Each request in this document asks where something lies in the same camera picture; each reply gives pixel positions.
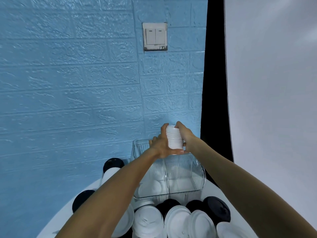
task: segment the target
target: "right hand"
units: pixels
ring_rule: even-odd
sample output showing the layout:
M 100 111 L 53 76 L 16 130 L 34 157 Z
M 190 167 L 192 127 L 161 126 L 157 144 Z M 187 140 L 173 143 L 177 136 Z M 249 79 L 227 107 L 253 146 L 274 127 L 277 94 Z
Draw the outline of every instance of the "right hand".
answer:
M 180 135 L 185 141 L 184 146 L 186 146 L 186 151 L 190 152 L 190 150 L 188 149 L 189 148 L 188 142 L 190 138 L 196 137 L 196 136 L 193 134 L 193 132 L 189 128 L 186 128 L 186 126 L 182 124 L 180 121 L 177 121 L 175 128 L 179 129 Z

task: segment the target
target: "stack of white cups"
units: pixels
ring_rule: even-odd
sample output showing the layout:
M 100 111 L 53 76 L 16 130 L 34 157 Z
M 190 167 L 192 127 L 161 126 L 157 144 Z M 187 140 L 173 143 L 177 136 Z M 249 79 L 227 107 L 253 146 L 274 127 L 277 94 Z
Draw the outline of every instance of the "stack of white cups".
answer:
M 167 238 L 161 212 L 153 206 L 143 206 L 134 214 L 133 238 Z
M 166 136 L 168 139 L 168 146 L 171 149 L 183 149 L 184 140 L 182 139 L 179 129 L 175 125 L 168 125 L 166 127 Z

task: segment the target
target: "left hand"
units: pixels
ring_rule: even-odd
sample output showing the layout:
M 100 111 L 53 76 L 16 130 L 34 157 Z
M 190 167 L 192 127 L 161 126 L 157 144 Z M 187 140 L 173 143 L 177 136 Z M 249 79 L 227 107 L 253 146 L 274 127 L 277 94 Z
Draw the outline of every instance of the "left hand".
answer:
M 184 154 L 183 149 L 171 149 L 168 146 L 168 139 L 166 136 L 166 127 L 168 123 L 165 123 L 161 127 L 161 134 L 156 137 L 154 136 L 152 140 L 149 140 L 150 149 L 155 150 L 158 154 L 158 158 L 164 159 L 169 155 L 182 155 Z

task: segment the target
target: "hand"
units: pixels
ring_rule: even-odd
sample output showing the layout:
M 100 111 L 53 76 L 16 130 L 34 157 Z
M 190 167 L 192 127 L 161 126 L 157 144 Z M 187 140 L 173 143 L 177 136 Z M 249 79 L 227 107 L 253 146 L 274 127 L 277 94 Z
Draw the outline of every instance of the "hand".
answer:
M 168 139 L 166 137 L 166 127 L 168 123 L 165 123 L 161 127 L 161 134 L 158 137 L 153 137 L 153 140 L 149 140 L 150 149 L 155 150 L 158 154 L 158 158 L 164 159 L 169 155 L 181 155 L 184 154 L 183 149 L 171 149 L 168 146 Z
M 180 121 L 177 121 L 175 128 L 179 129 L 180 135 L 183 138 L 183 140 L 185 141 L 184 146 L 186 146 L 186 150 L 185 152 L 190 152 L 190 150 L 188 149 L 188 141 L 190 138 L 192 137 L 196 137 L 193 132 L 189 129 L 186 128 L 186 126 L 184 124 L 182 124 Z

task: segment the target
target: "black gap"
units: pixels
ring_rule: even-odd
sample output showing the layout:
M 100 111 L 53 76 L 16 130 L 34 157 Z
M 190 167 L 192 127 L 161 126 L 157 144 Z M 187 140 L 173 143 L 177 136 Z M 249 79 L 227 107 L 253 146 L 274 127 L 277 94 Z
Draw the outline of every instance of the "black gap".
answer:
M 209 0 L 200 137 L 233 162 L 227 96 L 224 0 Z

